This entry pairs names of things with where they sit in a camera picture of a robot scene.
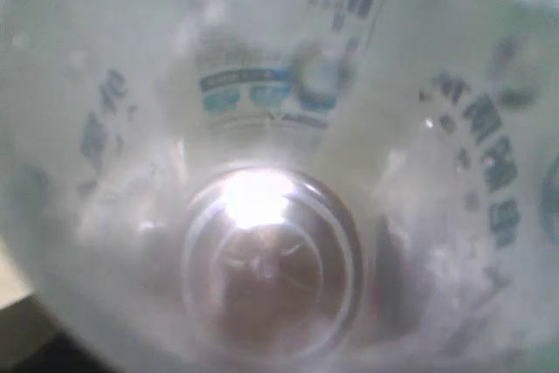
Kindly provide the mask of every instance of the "transparent plastic cup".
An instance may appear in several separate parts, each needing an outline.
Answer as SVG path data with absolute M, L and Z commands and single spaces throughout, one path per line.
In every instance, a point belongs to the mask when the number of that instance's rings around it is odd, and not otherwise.
M 2 0 L 0 22 L 1 232 L 104 360 L 559 369 L 559 0 Z

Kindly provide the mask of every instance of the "blue label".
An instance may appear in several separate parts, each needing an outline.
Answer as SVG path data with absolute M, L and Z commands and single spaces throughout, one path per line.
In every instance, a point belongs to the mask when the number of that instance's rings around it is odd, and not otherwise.
M 289 86 L 252 86 L 251 101 L 259 108 L 281 107 L 281 103 L 289 96 Z
M 211 93 L 203 99 L 204 110 L 210 114 L 223 114 L 237 108 L 241 93 L 237 88 Z

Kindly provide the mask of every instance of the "dark surface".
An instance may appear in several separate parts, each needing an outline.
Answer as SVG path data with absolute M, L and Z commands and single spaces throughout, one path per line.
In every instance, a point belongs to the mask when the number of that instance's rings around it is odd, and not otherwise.
M 42 371 L 112 373 L 62 334 L 57 335 L 34 356 L 6 373 L 38 373 Z

